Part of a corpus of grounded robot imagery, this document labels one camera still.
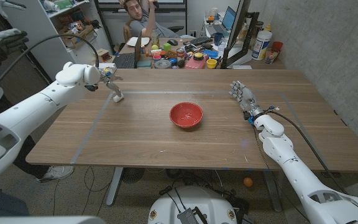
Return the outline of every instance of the gray shirt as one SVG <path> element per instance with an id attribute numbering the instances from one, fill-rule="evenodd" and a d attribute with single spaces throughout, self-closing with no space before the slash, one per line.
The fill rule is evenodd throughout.
<path id="1" fill-rule="evenodd" d="M 143 12 L 142 20 L 139 20 L 139 21 L 134 20 L 130 24 L 131 34 L 134 37 L 139 36 L 140 32 L 142 32 L 142 29 L 147 28 L 147 23 L 149 22 L 149 13 L 147 13 L 145 10 L 142 10 L 142 12 Z M 166 38 L 179 38 L 180 37 L 178 34 L 174 33 L 172 30 L 161 26 L 157 22 L 155 23 L 155 26 L 156 26 L 156 29 L 158 32 L 158 37 L 166 37 Z"/>

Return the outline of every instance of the wooden table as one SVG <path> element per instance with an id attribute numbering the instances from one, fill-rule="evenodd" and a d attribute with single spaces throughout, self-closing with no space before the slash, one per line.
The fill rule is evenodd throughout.
<path id="1" fill-rule="evenodd" d="M 114 203 L 122 167 L 266 169 L 252 126 L 228 94 L 233 80 L 244 82 L 262 108 L 274 105 L 299 125 L 328 169 L 358 172 L 357 137 L 299 71 L 120 69 L 116 73 L 124 78 L 116 82 L 123 100 L 111 100 L 113 93 L 104 85 L 88 92 L 65 108 L 26 158 L 31 164 L 115 166 L 107 205 Z M 203 119 L 194 128 L 182 129 L 170 121 L 171 107 L 183 101 L 203 110 Z M 272 116 L 284 125 L 303 162 L 312 170 L 323 170 L 297 130 Z M 272 170 L 280 170 L 264 157 Z M 275 186 L 268 179 L 267 184 Z M 275 209 L 281 210 L 277 190 L 269 187 L 269 191 Z"/>
<path id="2" fill-rule="evenodd" d="M 176 52 L 177 49 L 179 49 L 180 47 L 183 46 L 183 43 L 179 42 L 179 40 L 183 40 L 183 41 L 191 40 L 191 39 L 187 39 L 187 38 L 160 38 L 160 45 L 167 43 L 167 41 L 170 39 L 175 39 L 178 41 L 177 46 L 172 46 L 172 50 L 174 52 Z M 151 43 L 147 44 L 146 48 L 149 51 L 151 51 L 151 49 L 152 49 Z M 133 53 L 133 52 L 135 52 L 135 47 L 131 47 L 126 44 L 121 49 L 120 54 L 127 54 L 127 53 Z M 141 54 L 140 61 L 146 61 L 146 60 L 150 60 L 154 64 L 154 60 L 152 57 L 147 57 L 146 54 Z M 244 65 L 250 65 L 252 67 L 252 69 L 285 69 L 284 64 L 279 59 L 275 60 L 270 65 L 266 64 L 264 60 L 260 60 L 260 61 L 251 60 L 250 62 L 244 63 Z"/>

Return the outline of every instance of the man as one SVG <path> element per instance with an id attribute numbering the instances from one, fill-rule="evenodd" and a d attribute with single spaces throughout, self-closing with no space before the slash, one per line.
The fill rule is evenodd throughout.
<path id="1" fill-rule="evenodd" d="M 157 0 L 119 0 L 119 2 L 133 19 L 130 27 L 131 34 L 134 37 L 137 37 L 139 33 L 142 32 L 142 37 L 151 38 L 152 30 L 156 29 L 159 37 L 193 38 L 190 35 L 179 36 L 155 21 L 155 6 L 153 2 L 157 2 Z"/>
<path id="2" fill-rule="evenodd" d="M 2 7 L 13 7 L 15 9 L 24 10 L 21 6 L 16 6 L 12 3 L 6 2 L 5 0 L 0 0 L 0 14 L 7 18 L 6 13 L 3 11 Z M 20 48 L 25 47 L 24 42 L 29 41 L 25 38 L 26 33 L 21 32 L 18 29 L 11 29 L 11 30 L 4 30 L 0 32 L 0 45 L 2 42 L 5 42 L 9 39 L 9 45 L 5 45 L 5 51 L 1 52 L 0 54 L 4 54 L 6 58 L 7 55 L 10 53 L 19 50 Z M 9 102 L 9 100 L 4 96 L 4 92 L 0 87 L 0 113 L 6 111 L 13 104 Z M 68 177 L 72 172 L 73 168 L 70 166 L 35 166 L 30 165 L 28 162 L 25 161 L 25 157 L 31 151 L 31 149 L 35 146 L 35 142 L 32 140 L 30 136 L 28 136 L 23 146 L 17 155 L 15 161 L 13 162 L 18 168 L 23 170 L 24 172 L 33 175 L 37 181 L 39 182 L 46 182 L 53 179 L 62 179 Z"/>

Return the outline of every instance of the sneaker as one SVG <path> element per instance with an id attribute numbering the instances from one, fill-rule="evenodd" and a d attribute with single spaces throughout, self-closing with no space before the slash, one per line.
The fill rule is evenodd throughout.
<path id="1" fill-rule="evenodd" d="M 50 166 L 48 172 L 41 179 L 37 179 L 37 181 L 44 183 L 50 180 L 60 180 L 68 177 L 73 172 L 74 167 L 72 166 Z"/>

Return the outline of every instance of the metal table leg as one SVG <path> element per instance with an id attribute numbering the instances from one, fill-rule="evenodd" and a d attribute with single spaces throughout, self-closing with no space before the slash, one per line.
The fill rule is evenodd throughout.
<path id="1" fill-rule="evenodd" d="M 272 201 L 273 209 L 276 212 L 281 212 L 283 208 L 281 206 L 280 197 L 278 196 L 276 183 L 274 182 L 274 179 L 272 177 L 273 174 L 271 174 L 269 171 L 263 171 L 263 173 L 265 177 L 268 194 L 270 196 L 270 200 Z"/>
<path id="2" fill-rule="evenodd" d="M 112 175 L 112 181 L 109 188 L 109 193 L 107 194 L 106 204 L 107 206 L 111 206 L 114 204 L 114 199 L 116 199 L 117 191 L 119 188 L 119 184 L 121 182 L 121 175 L 123 167 L 116 167 L 114 169 L 114 174 Z"/>

